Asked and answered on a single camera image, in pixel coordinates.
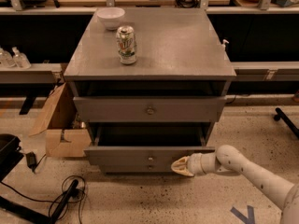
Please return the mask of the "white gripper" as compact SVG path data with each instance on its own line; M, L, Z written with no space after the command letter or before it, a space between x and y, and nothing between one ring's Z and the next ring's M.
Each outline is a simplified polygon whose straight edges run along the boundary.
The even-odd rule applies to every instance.
M188 177L194 177L195 175L205 175L202 167L202 154L193 153L190 157L184 156L171 164L173 172Z

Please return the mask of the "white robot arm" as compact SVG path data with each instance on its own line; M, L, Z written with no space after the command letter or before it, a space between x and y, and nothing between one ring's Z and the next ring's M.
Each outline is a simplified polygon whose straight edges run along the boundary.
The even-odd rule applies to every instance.
M233 146L223 145L214 152L193 153L171 164L179 175L243 175L281 210L279 224L299 224L299 184L275 175L262 166L248 160Z

